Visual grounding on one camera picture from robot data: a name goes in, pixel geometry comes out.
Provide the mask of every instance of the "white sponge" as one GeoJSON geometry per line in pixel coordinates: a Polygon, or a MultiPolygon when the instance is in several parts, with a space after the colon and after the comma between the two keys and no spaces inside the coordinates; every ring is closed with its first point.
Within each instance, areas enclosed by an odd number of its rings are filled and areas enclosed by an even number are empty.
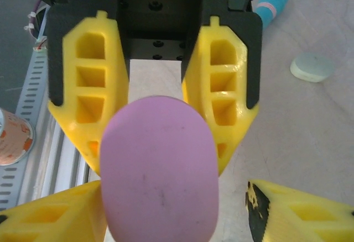
{"type": "Polygon", "coordinates": [[[290,71],[301,80],[318,83],[334,72],[334,63],[319,54],[305,52],[295,58],[290,71]]]}

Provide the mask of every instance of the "blue cylinder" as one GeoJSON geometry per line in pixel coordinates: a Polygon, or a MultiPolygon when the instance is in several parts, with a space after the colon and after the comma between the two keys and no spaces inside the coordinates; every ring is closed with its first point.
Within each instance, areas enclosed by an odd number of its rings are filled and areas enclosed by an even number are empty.
{"type": "Polygon", "coordinates": [[[287,2],[288,0],[259,0],[255,12],[262,19],[263,29],[284,10],[287,2]]]}

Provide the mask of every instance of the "can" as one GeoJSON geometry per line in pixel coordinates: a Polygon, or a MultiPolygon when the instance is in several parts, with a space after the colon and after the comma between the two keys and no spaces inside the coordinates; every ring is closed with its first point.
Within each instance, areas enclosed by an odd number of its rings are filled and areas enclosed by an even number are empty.
{"type": "Polygon", "coordinates": [[[31,124],[0,109],[0,166],[16,163],[31,151],[34,129],[31,124]]]}

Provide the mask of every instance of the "pink band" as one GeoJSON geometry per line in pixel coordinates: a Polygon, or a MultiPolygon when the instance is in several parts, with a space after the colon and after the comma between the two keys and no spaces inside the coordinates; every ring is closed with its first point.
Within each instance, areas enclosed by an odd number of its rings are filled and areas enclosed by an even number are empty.
{"type": "Polygon", "coordinates": [[[266,2],[263,2],[263,3],[259,3],[257,5],[257,7],[266,7],[268,8],[272,14],[273,14],[273,18],[275,18],[277,16],[277,10],[276,8],[274,7],[274,5],[270,4],[270,3],[266,3],[266,2]]]}

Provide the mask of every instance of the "pink oval object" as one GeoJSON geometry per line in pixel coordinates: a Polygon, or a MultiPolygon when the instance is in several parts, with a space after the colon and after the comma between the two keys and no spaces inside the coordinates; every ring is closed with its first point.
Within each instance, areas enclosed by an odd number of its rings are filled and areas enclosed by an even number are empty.
{"type": "Polygon", "coordinates": [[[101,142],[102,198],[119,242],[207,242],[218,215],[217,154],[188,104],[155,96],[110,121],[101,142]]]}

